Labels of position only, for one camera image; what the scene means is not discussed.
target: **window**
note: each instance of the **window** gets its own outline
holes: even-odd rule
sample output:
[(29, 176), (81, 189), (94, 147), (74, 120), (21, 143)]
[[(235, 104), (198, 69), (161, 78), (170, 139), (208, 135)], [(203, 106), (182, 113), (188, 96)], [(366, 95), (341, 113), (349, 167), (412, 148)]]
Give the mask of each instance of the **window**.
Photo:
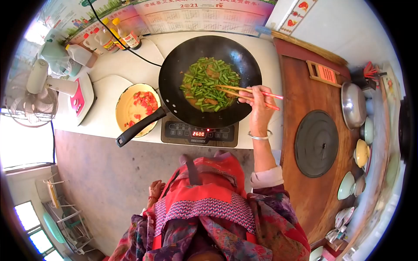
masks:
[(46, 235), (45, 230), (36, 216), (32, 203), (29, 201), (15, 206), (15, 210), (29, 239), (38, 250), (39, 255), (43, 256), (46, 261), (63, 261), (64, 259)]
[(39, 128), (24, 127), (10, 117), (7, 109), (1, 112), (0, 154), (5, 171), (55, 162), (51, 123)]

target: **silver bracelet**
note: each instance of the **silver bracelet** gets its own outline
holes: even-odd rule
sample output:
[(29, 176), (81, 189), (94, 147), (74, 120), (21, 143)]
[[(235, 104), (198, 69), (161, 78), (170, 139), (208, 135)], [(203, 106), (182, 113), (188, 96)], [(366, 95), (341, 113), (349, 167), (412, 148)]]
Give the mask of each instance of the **silver bracelet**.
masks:
[(273, 135), (273, 133), (270, 130), (267, 130), (267, 137), (256, 137), (256, 136), (251, 135), (251, 131), (248, 132), (248, 136), (250, 136), (253, 139), (257, 139), (257, 140), (268, 140), (268, 138), (272, 135)]

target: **yellow bowl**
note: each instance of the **yellow bowl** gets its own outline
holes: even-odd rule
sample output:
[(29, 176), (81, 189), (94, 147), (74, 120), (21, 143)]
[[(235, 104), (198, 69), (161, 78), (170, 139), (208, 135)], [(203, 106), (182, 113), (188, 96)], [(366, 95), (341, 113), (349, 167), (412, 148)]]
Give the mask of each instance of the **yellow bowl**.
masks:
[[(116, 122), (119, 126), (119, 129), (124, 132), (129, 128), (129, 122), (134, 121), (137, 123), (139, 120), (134, 117), (134, 114), (141, 115), (141, 119), (147, 117), (145, 114), (147, 112), (145, 107), (142, 107), (141, 104), (134, 105), (134, 95), (140, 91), (149, 91), (151, 92), (156, 101), (158, 107), (161, 106), (160, 97), (157, 92), (154, 90), (153, 87), (149, 86), (148, 84), (134, 84), (129, 86), (124, 92), (120, 95), (119, 100), (116, 103)], [(152, 129), (154, 129), (157, 122), (153, 122), (144, 128), (135, 138), (142, 137), (148, 134)]]
[(356, 146), (354, 156), (355, 156), (357, 166), (363, 167), (367, 163), (367, 160), (370, 157), (370, 147), (367, 145), (367, 143), (364, 140), (359, 139), (357, 141), (357, 146)]

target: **tomato piece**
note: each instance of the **tomato piece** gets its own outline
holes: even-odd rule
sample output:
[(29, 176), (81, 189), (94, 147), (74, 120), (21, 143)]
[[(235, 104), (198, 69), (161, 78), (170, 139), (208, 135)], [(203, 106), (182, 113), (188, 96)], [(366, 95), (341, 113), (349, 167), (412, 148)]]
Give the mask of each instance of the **tomato piece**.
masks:
[(141, 106), (145, 108), (148, 106), (148, 103), (145, 99), (142, 99)]
[(152, 107), (154, 110), (158, 109), (158, 103), (157, 103), (157, 102), (153, 102), (153, 103), (151, 103), (151, 107)]

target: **digital display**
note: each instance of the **digital display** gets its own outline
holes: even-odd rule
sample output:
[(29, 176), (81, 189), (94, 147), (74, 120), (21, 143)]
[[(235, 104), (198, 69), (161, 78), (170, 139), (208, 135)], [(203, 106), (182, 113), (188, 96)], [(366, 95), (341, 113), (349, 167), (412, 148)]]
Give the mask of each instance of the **digital display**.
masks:
[(204, 132), (192, 132), (191, 135), (193, 137), (204, 137), (205, 133)]

